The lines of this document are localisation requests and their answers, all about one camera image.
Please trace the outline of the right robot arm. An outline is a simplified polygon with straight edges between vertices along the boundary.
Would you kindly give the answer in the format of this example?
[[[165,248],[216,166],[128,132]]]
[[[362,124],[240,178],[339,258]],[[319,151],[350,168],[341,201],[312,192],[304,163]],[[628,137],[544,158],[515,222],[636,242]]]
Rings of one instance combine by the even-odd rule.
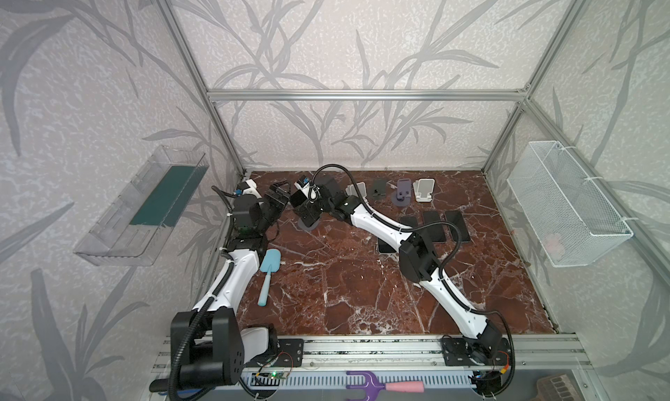
[[[401,274],[429,292],[455,322],[465,341],[466,355],[472,362],[488,364],[505,352],[508,364],[514,364],[513,340],[508,324],[504,322],[504,330],[501,331],[490,320],[492,315],[496,315],[504,321],[502,314],[496,310],[476,309],[444,272],[446,264],[460,249],[460,239],[456,240],[455,247],[447,256],[439,259],[427,226],[411,228],[392,221],[372,209],[360,196],[359,188],[354,188],[354,195],[349,195],[333,178],[319,182],[305,176],[296,181],[295,186],[297,191],[291,195],[291,205],[305,226],[317,223],[322,214],[330,214],[334,219],[371,233],[392,247],[399,255]]]

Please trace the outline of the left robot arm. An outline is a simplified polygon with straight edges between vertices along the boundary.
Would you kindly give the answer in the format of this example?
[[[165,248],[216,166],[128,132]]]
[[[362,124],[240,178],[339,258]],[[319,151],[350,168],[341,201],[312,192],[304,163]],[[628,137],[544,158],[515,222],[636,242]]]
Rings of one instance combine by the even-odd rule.
[[[252,180],[234,193],[218,190],[229,208],[230,228],[220,249],[224,265],[209,290],[191,310],[177,313],[170,324],[170,371],[149,390],[169,400],[198,400],[219,386],[237,385],[244,367],[278,354],[271,326],[241,329],[237,310],[270,243],[267,232],[277,224],[290,199],[285,182],[260,194]]]

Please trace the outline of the black phone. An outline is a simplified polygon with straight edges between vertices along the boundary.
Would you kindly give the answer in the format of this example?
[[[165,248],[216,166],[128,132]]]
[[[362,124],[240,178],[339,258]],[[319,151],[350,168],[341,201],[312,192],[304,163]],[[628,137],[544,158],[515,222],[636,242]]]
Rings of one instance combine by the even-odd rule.
[[[298,189],[290,197],[290,203],[294,210],[307,209],[312,207],[312,202],[305,191]]]
[[[423,223],[430,225],[427,228],[427,233],[434,243],[444,243],[447,241],[444,226],[440,224],[441,216],[438,211],[425,211],[422,213]]]
[[[395,254],[397,252],[393,246],[381,239],[378,239],[378,251],[380,254]]]
[[[403,225],[404,229],[414,229],[419,226],[418,219],[415,216],[402,216],[399,222]]]
[[[448,230],[454,242],[456,242],[457,238],[460,238],[462,243],[471,242],[470,233],[461,211],[446,211],[445,220],[450,223]]]

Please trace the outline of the white phone stand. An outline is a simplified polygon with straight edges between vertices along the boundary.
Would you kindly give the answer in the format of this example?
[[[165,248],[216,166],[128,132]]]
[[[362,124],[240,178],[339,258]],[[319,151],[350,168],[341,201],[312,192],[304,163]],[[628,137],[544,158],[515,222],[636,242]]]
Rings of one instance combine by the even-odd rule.
[[[434,198],[435,179],[418,179],[413,183],[415,200],[419,203],[429,203]]]
[[[347,195],[359,196],[359,198],[361,198],[361,200],[365,200],[366,199],[366,183],[365,182],[358,182],[356,185],[350,184],[345,189],[345,192],[347,193]]]

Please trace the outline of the purple round phone stand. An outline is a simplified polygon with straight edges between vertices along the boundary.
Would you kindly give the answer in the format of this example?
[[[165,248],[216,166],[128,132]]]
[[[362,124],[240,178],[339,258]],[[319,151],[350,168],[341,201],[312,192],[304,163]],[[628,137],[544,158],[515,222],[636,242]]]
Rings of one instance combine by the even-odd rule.
[[[408,207],[412,203],[413,182],[411,179],[399,179],[396,185],[394,194],[392,195],[392,203],[396,207]]]

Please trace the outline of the white phone stand front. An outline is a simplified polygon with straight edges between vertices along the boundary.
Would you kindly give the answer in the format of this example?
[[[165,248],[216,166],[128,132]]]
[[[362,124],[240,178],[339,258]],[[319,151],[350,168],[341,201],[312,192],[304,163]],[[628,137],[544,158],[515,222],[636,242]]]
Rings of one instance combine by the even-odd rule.
[[[361,198],[361,200],[365,200],[366,199],[366,183],[365,182],[358,182],[356,185],[350,184],[345,189],[345,192],[347,193],[347,195],[359,196],[359,198]]]

